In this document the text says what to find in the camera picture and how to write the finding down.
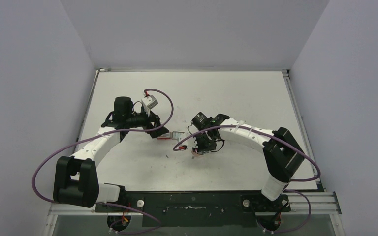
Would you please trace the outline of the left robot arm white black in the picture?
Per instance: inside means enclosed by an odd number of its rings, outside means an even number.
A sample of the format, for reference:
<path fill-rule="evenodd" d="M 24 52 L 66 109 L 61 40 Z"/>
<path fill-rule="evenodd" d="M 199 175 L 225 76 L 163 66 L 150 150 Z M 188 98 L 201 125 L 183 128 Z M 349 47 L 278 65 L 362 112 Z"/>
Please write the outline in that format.
<path fill-rule="evenodd" d="M 151 138 L 168 133 L 152 109 L 158 104 L 153 95 L 141 99 L 141 110 L 134 110 L 134 103 L 126 96 L 117 97 L 114 110 L 102 123 L 96 139 L 89 141 L 71 156 L 57 160 L 53 199 L 60 204 L 92 207 L 108 203 L 119 212 L 126 208 L 127 198 L 121 194 L 120 185 L 100 183 L 97 166 L 110 150 L 119 144 L 133 128 L 142 128 Z"/>

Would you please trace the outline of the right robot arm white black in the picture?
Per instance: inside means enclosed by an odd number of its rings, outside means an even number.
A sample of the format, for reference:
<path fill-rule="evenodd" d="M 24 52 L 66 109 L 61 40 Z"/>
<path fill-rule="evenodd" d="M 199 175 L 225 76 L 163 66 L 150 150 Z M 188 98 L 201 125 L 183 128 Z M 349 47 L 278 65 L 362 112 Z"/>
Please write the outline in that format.
<path fill-rule="evenodd" d="M 195 115 L 191 123 L 200 132 L 194 137 L 197 146 L 193 151 L 198 154 L 216 151 L 218 141 L 237 142 L 262 153 L 269 177 L 261 189 L 258 203 L 265 211 L 278 205 L 279 195 L 305 159 L 303 150 L 288 129 L 260 129 L 228 115 L 207 117 L 202 112 Z"/>

